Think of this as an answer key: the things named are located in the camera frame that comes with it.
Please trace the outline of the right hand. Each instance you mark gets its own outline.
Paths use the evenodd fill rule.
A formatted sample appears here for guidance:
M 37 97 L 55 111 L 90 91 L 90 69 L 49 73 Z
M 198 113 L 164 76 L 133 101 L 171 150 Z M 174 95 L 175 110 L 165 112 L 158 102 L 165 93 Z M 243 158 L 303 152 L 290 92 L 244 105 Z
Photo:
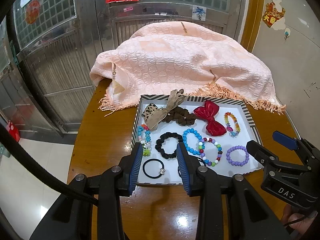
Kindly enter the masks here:
M 312 213 L 306 216 L 303 220 L 290 224 L 290 227 L 297 230 L 301 235 L 303 235 L 304 233 L 307 232 L 308 228 L 313 223 L 317 215 L 318 215 L 317 211 L 312 211 Z M 291 205 L 286 204 L 286 206 L 283 209 L 283 215 L 280 221 L 282 222 L 282 224 L 286 224 L 286 223 L 298 220 L 302 217 L 303 217 L 302 214 L 293 212 Z

